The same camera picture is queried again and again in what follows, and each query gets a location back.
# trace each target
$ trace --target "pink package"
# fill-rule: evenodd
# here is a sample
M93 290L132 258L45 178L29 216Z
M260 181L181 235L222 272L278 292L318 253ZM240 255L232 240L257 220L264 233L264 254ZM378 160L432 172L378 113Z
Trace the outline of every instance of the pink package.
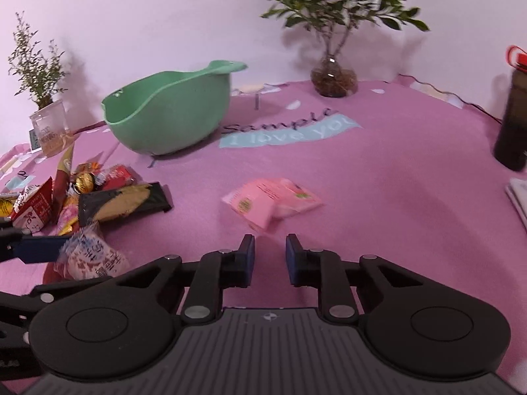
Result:
M313 193L285 178L254 180L222 200L259 230L265 230L272 218L284 219L322 204Z

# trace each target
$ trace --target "small potted plant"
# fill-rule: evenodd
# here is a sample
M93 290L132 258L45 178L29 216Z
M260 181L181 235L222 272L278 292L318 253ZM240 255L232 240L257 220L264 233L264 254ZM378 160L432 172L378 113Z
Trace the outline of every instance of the small potted plant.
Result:
M342 70L337 58L350 33L362 21L400 30L401 24L411 24L421 31L428 26L416 19L420 9L404 7L405 0L271 0L275 3L262 15L285 18L285 27L301 24L313 30L325 45L325 54L311 72L317 92L323 96L342 97L355 91L357 76L352 70Z
M15 96L29 91L31 100L38 106L38 111L30 119L42 151L46 156L52 156L69 143L64 105L61 99L53 101L56 93L66 90L57 85L66 75L60 61L64 52L59 53L51 40L49 56L44 56L42 49L37 48L40 41L33 40L38 31L31 31L23 15L16 14L18 25L13 33L16 48L8 57L9 74L19 76L20 89Z

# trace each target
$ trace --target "chocolate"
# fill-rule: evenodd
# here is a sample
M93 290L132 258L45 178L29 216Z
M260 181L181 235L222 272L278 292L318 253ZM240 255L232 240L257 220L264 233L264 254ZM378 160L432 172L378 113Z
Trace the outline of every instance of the chocolate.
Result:
M167 212L172 207L159 183L140 184L82 194L78 220L81 227L90 220L104 222L143 212Z
M89 172L81 172L77 174L73 181L73 190L77 194L91 193L95 190L96 178Z

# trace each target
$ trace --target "red snack box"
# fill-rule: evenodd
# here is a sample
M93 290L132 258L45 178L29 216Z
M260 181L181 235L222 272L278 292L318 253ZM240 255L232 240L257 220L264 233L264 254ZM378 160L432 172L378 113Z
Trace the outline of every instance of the red snack box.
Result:
M28 228L31 233L39 232L51 219L51 191L53 179L50 177L40 186L19 209L11 213L13 227Z

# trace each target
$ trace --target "pink table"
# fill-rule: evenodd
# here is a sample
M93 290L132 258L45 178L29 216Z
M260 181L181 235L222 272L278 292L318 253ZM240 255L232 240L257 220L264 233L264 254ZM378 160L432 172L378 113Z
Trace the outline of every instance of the pink table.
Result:
M309 83L281 89L262 95L259 110L252 96L233 98L222 125L270 129L270 123L302 119L309 125L310 113L318 118L330 108L362 128L255 148L220 148L217 133L153 166L151 157L126 149L106 126L83 133L74 166L89 159L127 164L143 180L168 185L174 204L167 214L105 225L108 242L127 252L134 266L169 253L190 261L210 250L235 249L251 230L220 198L254 178L290 178L325 206L257 235L252 286L227 290L226 306L315 305L314 290L289 285L288 233L296 233L305 248L333 250L345 260L380 255L496 306L512 327L499 373L518 384L515 367L527 360L527 236L504 192L515 174L491 155L499 125L475 109L380 81L361 83L344 99L322 98ZM279 132L251 131L256 142ZM38 161L32 155L15 172L32 173L34 182L54 176L58 156ZM44 266L0 264L0 290L28 292L41 282Z

